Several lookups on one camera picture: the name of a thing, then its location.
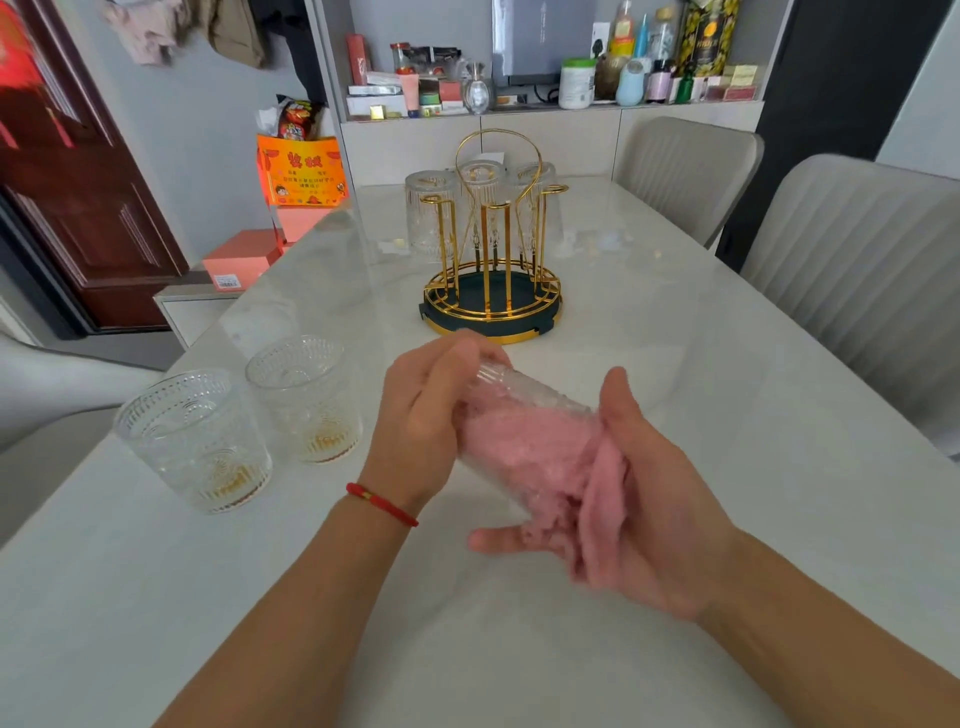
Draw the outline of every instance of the bottle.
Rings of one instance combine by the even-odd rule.
[[[680,87],[677,89],[677,104],[689,104],[693,96],[693,71],[697,65],[693,61],[686,65],[684,77],[680,81]]]
[[[666,104],[670,96],[672,61],[654,61],[654,72],[650,74],[650,83],[647,84],[647,101],[651,104]]]
[[[463,83],[464,106],[472,114],[481,114],[490,108],[490,88],[483,75],[484,64],[473,61],[467,66],[469,78]]]
[[[673,8],[664,6],[657,11],[657,24],[650,34],[648,53],[654,61],[666,61],[673,56]]]
[[[560,69],[561,109],[586,109],[593,103],[596,59],[566,59]]]
[[[616,103],[621,107],[635,107],[643,101],[643,63],[640,59],[630,61],[620,71],[620,85],[616,88]]]
[[[647,25],[647,13],[643,14],[640,21],[640,30],[636,32],[636,45],[634,47],[634,58],[642,59],[647,55],[647,48],[650,44],[650,28]]]
[[[636,22],[630,15],[631,5],[633,5],[633,0],[620,0],[620,4],[616,8],[610,43],[607,45],[607,50],[612,56],[629,58],[634,54]]]

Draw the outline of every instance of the pink towel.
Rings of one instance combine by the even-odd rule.
[[[536,407],[478,383],[458,416],[461,456],[530,512],[524,543],[566,560],[591,587],[619,584],[627,462],[596,415]]]

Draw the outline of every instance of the embossed glass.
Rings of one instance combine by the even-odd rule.
[[[360,440],[343,345],[310,335],[282,339],[250,360],[247,381],[298,460],[333,460]]]
[[[273,471],[252,413],[223,369],[158,382],[117,413],[113,431],[174,492],[209,513],[245,502]]]

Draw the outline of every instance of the white chair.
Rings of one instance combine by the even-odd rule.
[[[660,117],[640,125],[615,180],[708,247],[763,159],[750,132]]]
[[[807,159],[741,275],[940,450],[960,452],[960,182]]]
[[[30,347],[0,333],[0,545],[162,372]]]

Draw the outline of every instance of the pink tube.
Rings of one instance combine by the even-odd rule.
[[[400,74],[400,88],[403,89],[403,101],[407,105],[407,111],[417,111],[420,109],[420,74],[404,73]]]

